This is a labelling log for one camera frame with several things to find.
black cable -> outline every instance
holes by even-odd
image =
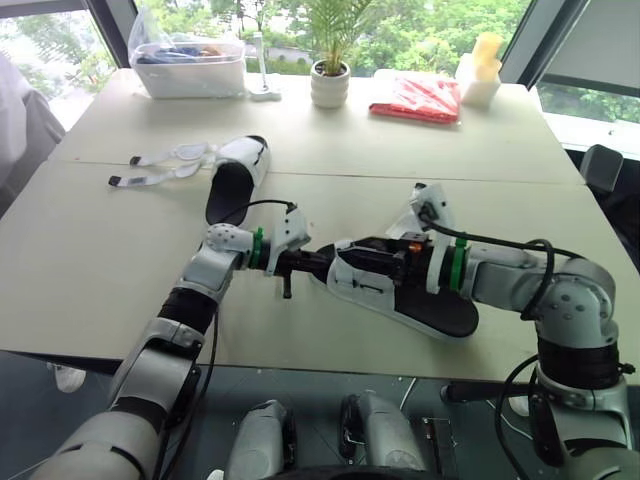
[[[533,310],[536,308],[538,302],[542,299],[544,293],[547,291],[547,287],[551,285],[553,270],[555,268],[555,255],[551,242],[545,240],[544,238],[536,238],[535,240],[527,242],[527,244],[541,244],[544,246],[545,252],[547,253],[547,265],[544,269],[544,274],[542,275],[540,285],[538,285],[537,290],[535,291],[529,302],[527,302],[525,307],[522,309],[522,313],[520,314],[520,318],[522,320],[535,320],[536,317],[534,317],[533,315]]]
[[[255,200],[253,202],[248,202],[243,205],[240,205],[238,208],[231,210],[229,213],[224,215],[220,220],[216,220],[215,223],[224,223],[227,220],[229,220],[231,217],[233,217],[236,213],[241,212],[242,210],[245,210],[249,207],[253,207],[254,205],[261,205],[263,203],[278,203],[280,205],[286,205],[289,210],[296,207],[295,203],[287,202],[286,200],[274,200],[272,198],[267,198],[265,200]]]
[[[527,398],[531,398],[535,393],[534,390],[536,388],[536,381],[538,380],[538,369],[533,368],[531,371],[531,378],[529,378],[529,388],[527,390]]]
[[[167,465],[167,468],[165,469],[164,473],[162,474],[161,480],[168,480],[171,477],[171,474],[173,473],[173,470],[175,469],[176,465],[178,464],[178,461],[180,460],[180,456],[182,455],[184,447],[187,444],[189,434],[191,433],[191,427],[193,425],[193,419],[196,416],[196,411],[198,410],[200,403],[202,403],[202,399],[206,395],[207,389],[209,388],[209,382],[211,381],[211,376],[213,374],[213,365],[216,360],[216,351],[218,349],[218,325],[220,324],[219,308],[220,307],[218,306],[218,313],[216,314],[215,323],[213,325],[213,344],[211,345],[211,356],[209,357],[209,368],[207,370],[207,376],[204,379],[204,383],[202,385],[202,388],[200,389],[198,398],[196,398],[195,402],[193,403],[193,407],[191,408],[189,418],[186,420],[186,424],[185,424],[184,430],[182,431],[182,436],[180,437],[178,446],[176,447],[176,451],[174,452],[173,457],[171,457],[171,461]]]
[[[451,235],[452,237],[464,238],[465,240],[469,240],[472,242],[481,242],[488,243],[491,245],[500,245],[503,247],[511,247],[511,248],[521,248],[523,250],[533,250],[536,252],[546,252],[547,247],[533,245],[530,243],[520,243],[520,242],[512,242],[510,240],[502,240],[500,238],[492,238],[492,237],[484,237],[482,235],[474,235],[472,233],[459,232],[457,230],[452,230],[447,227],[443,227],[438,225],[437,223],[432,222],[429,219],[425,219],[423,217],[420,218],[424,223],[426,223],[429,228],[435,230],[436,232],[443,233],[445,235]],[[554,248],[553,253],[558,255],[564,255],[569,258],[583,258],[582,255],[578,255],[577,253],[571,252],[569,250],[563,250],[561,248]]]
[[[520,477],[520,480],[529,480],[529,476],[524,471],[524,468],[522,468],[522,465],[520,465],[520,462],[518,462],[518,459],[515,457],[515,455],[511,451],[511,448],[509,448],[509,445],[507,445],[507,441],[504,437],[504,431],[502,430],[502,407],[504,405],[504,399],[507,397],[509,390],[511,388],[511,385],[513,384],[513,381],[515,380],[515,378],[520,374],[520,372],[522,372],[522,370],[527,368],[532,363],[535,363],[537,360],[538,360],[538,355],[533,355],[532,357],[527,358],[524,362],[522,362],[516,368],[514,368],[513,371],[509,374],[507,379],[504,381],[504,385],[502,386],[500,396],[498,397],[498,401],[496,402],[496,409],[493,417],[493,424],[496,429],[496,436],[498,437],[498,442],[500,442],[500,446],[502,447],[504,454],[509,459],[509,462],[511,463],[514,470]]]

table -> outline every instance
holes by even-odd
[[[210,181],[199,172],[151,188],[107,186],[110,175],[127,170],[47,162],[2,219],[0,349],[120,359],[156,315],[199,245]],[[383,233],[413,183],[271,173],[258,196],[297,201],[313,238],[308,247],[319,248]],[[622,359],[640,365],[640,278],[585,187],[442,184],[458,228],[519,241],[544,237],[607,268],[618,288]],[[256,207],[247,227],[262,225],[268,234],[282,214],[279,206]],[[284,300],[281,282],[235,274],[222,303],[219,364],[501,381],[536,351],[533,326],[515,313],[480,305],[477,332],[449,344],[334,298],[301,273]],[[208,349],[200,360],[207,358]],[[638,373],[627,378],[640,384]]]
[[[259,134],[273,173],[584,183],[521,85],[502,85],[489,112],[463,107],[460,125],[434,127],[369,116],[373,80],[351,82],[344,108],[322,110],[308,76],[282,76],[275,103],[151,100],[133,71],[119,70],[51,158],[128,164],[181,143]]]

white pot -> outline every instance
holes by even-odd
[[[311,66],[311,100],[316,107],[337,108],[344,105],[349,93],[349,77],[351,69],[346,63],[342,63],[347,69],[342,75],[327,77],[316,71],[316,66],[324,60],[320,60]]]

green ring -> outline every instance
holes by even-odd
[[[263,236],[262,227],[258,227],[258,230],[253,234],[253,249],[251,250],[251,258],[249,259],[249,268],[256,268],[258,266],[260,252],[262,251]]]
[[[465,255],[465,247],[467,240],[465,238],[456,238],[456,251],[453,254],[453,262],[451,263],[451,278],[449,279],[449,288],[454,292],[460,291],[462,262]]]

white stand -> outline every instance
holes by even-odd
[[[269,75],[270,82],[267,82],[267,66],[264,63],[264,46],[262,43],[262,32],[255,32],[253,38],[256,44],[256,52],[258,54],[258,62],[260,63],[260,75],[262,77],[262,86],[259,88],[249,89],[249,96],[254,102],[279,101],[282,99],[280,89],[277,87],[277,75]]]
[[[465,53],[456,70],[456,80],[460,85],[460,98],[463,105],[477,108],[489,108],[491,101],[500,88],[500,76],[491,82],[476,79],[473,57]]]

